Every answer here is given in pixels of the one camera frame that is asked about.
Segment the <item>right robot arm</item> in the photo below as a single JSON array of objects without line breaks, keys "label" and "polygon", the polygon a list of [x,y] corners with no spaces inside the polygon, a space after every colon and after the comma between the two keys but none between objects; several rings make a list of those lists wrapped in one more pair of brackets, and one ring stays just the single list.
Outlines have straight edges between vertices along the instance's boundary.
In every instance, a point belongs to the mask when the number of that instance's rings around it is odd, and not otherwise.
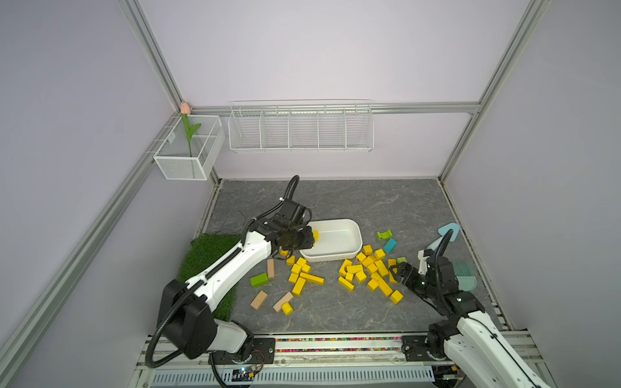
[{"label": "right robot arm", "polygon": [[406,262],[389,268],[396,281],[444,318],[430,324],[426,337],[402,338],[407,361],[452,361],[477,387],[549,386],[504,338],[476,296],[459,288],[448,258],[431,256],[426,268],[425,274]]}]

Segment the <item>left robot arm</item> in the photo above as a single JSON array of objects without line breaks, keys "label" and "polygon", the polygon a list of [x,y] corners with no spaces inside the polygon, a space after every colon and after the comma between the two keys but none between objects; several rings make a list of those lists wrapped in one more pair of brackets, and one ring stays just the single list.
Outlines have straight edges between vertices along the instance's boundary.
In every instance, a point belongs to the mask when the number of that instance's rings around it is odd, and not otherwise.
[{"label": "left robot arm", "polygon": [[258,263],[279,251],[313,247],[312,211],[289,198],[244,226],[239,242],[204,271],[187,281],[170,281],[163,290],[157,328],[145,354],[156,369],[181,355],[195,359],[226,352],[245,361],[254,335],[243,325],[215,318],[226,294]]}]

